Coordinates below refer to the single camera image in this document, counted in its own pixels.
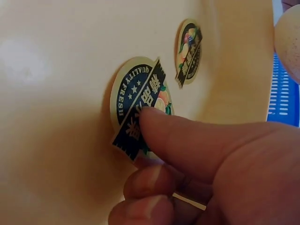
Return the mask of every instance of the navy blue sticker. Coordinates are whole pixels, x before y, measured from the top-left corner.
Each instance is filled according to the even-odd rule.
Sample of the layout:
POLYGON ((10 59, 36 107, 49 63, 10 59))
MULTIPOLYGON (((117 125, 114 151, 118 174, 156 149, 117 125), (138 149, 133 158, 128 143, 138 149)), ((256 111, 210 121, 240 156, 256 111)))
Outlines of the navy blue sticker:
POLYGON ((112 144, 124 151, 131 160, 135 160, 139 150, 147 147, 139 125, 139 114, 145 106, 154 107, 159 92, 164 85, 165 73, 158 60, 150 72, 147 80, 140 88, 129 112, 121 124, 119 132, 114 137, 112 144))
POLYGON ((133 67, 127 74, 125 74, 120 84, 116 103, 119 124, 123 122, 151 70, 151 66, 141 64, 133 67))
POLYGON ((183 31, 182 36, 180 37, 180 46, 179 53, 181 54, 184 44, 188 44, 188 53, 184 58, 184 61, 178 65, 180 71, 176 77, 180 87, 183 87, 183 84, 186 80, 191 80, 197 73, 200 57, 201 57, 201 41, 202 33, 200 28, 198 28, 194 23, 189 23, 183 31), (189 30, 193 29, 194 32, 192 35, 189 35, 189 30))

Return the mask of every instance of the peach illustration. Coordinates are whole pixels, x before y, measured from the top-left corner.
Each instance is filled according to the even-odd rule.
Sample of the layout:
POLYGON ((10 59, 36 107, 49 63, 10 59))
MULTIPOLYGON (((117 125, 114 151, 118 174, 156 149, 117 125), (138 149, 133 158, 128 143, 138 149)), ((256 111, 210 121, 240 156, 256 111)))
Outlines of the peach illustration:
POLYGON ((169 95, 168 95, 168 93, 166 91, 161 91, 159 93, 158 97, 163 100, 163 102, 165 104, 165 108, 166 108, 169 104, 169 95))
POLYGON ((154 105, 154 108, 159 109, 160 111, 163 111, 165 113, 165 103, 164 103, 163 99, 158 97, 156 100, 156 103, 154 105))

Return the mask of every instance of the fruit skin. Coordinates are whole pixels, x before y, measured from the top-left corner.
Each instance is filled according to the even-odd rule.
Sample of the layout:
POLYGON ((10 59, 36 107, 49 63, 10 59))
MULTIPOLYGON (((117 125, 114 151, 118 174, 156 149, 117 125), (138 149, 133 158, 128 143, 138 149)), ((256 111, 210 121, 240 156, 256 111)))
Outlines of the fruit skin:
POLYGON ((168 93, 166 91, 161 91, 158 94, 158 97, 161 98, 164 101, 165 107, 167 107, 168 104, 169 104, 169 95, 168 95, 168 93))
POLYGON ((275 50, 291 78, 300 83, 300 5, 288 9, 276 24, 275 50))

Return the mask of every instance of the fingernail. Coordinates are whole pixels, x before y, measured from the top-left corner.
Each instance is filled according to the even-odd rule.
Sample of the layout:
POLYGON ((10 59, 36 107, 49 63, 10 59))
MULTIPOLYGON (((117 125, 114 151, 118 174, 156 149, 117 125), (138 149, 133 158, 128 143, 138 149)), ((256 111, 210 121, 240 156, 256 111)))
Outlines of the fingernail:
POLYGON ((127 211, 126 211, 127 218, 150 219, 154 208, 156 207, 158 202, 162 199, 167 199, 167 196, 158 195, 158 196, 149 198, 148 202, 145 202, 145 199, 142 199, 142 200, 132 203, 127 208, 127 211))
POLYGON ((148 183, 148 185, 151 189, 154 188, 156 181, 158 180, 158 177, 160 175, 161 169, 162 169, 162 165, 156 166, 154 168, 153 174, 152 174, 151 178, 149 179, 149 183, 148 183))
POLYGON ((136 179, 134 179, 133 189, 137 192, 143 193, 144 195, 152 193, 161 169, 162 165, 151 167, 148 170, 146 169, 143 174, 140 174, 136 177, 136 179))
POLYGON ((156 113, 156 114, 166 115, 165 112, 154 107, 144 107, 143 110, 151 111, 152 113, 156 113))

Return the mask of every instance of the round sticker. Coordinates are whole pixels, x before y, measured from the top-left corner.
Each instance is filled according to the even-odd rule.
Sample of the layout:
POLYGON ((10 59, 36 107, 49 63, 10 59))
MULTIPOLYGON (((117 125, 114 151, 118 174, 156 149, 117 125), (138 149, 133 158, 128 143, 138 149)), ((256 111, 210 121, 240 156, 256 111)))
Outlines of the round sticker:
POLYGON ((180 86, 195 79, 202 54, 202 33, 195 20, 185 20, 179 29, 175 47, 176 80, 180 86))
MULTIPOLYGON (((128 60, 117 72, 110 97, 112 126, 118 131, 137 94, 146 82, 154 61, 146 57, 135 57, 128 60)), ((172 99, 166 81, 159 91, 155 108, 169 115, 174 115, 172 99)), ((149 148, 142 149, 145 155, 153 155, 149 148)))

